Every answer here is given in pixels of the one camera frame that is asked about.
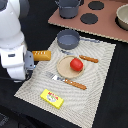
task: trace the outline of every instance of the woven placemat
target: woven placemat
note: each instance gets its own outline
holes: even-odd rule
[[[98,63],[84,60],[84,74],[72,79],[86,85],[87,89],[81,90],[46,77],[46,71],[60,76],[56,70],[56,64],[62,57],[66,56],[60,52],[57,39],[55,39],[48,49],[52,53],[51,60],[40,61],[34,69],[31,79],[20,87],[15,96],[82,128],[91,128],[115,46],[115,44],[102,41],[93,43],[81,40],[77,48],[70,50],[76,54],[99,59]],[[40,98],[44,89],[48,89],[64,99],[59,110]]]

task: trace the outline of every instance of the fork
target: fork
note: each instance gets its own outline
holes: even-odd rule
[[[72,86],[75,86],[75,87],[80,88],[80,89],[83,89],[83,90],[87,89],[85,85],[79,84],[77,82],[73,82],[73,81],[71,81],[69,79],[58,77],[57,75],[55,75],[55,74],[53,74],[51,72],[48,72],[48,71],[46,72],[46,76],[49,77],[49,78],[51,78],[51,79],[53,79],[53,80],[63,81],[65,83],[67,83],[67,84],[70,84]]]

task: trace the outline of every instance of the red tomato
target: red tomato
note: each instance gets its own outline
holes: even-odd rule
[[[83,69],[83,63],[81,62],[81,60],[74,58],[70,62],[70,67],[75,71],[81,71]]]

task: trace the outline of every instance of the knife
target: knife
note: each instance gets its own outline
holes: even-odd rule
[[[53,80],[60,80],[60,81],[63,81],[67,84],[70,84],[72,86],[75,86],[77,88],[80,88],[80,89],[87,89],[85,85],[82,85],[82,84],[79,84],[79,83],[76,83],[76,82],[73,82],[71,80],[68,80],[68,79],[65,79],[65,78],[61,78],[61,77],[58,77],[57,75],[51,73],[51,72],[46,72],[46,76],[53,79]]]
[[[67,55],[76,55],[74,53],[70,53],[70,52],[67,52],[67,51],[64,51],[64,50],[61,50],[61,52],[64,53],[64,54],[67,54]],[[87,60],[87,61],[91,61],[91,62],[94,62],[94,63],[98,63],[98,59],[94,59],[94,58],[83,56],[83,55],[76,55],[76,56],[80,57],[83,60]]]

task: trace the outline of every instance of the yellow package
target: yellow package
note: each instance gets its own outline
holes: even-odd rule
[[[42,99],[59,109],[63,104],[64,100],[54,93],[50,92],[49,90],[45,89],[43,93],[40,95]]]
[[[32,51],[34,61],[47,61],[51,60],[51,51]]]

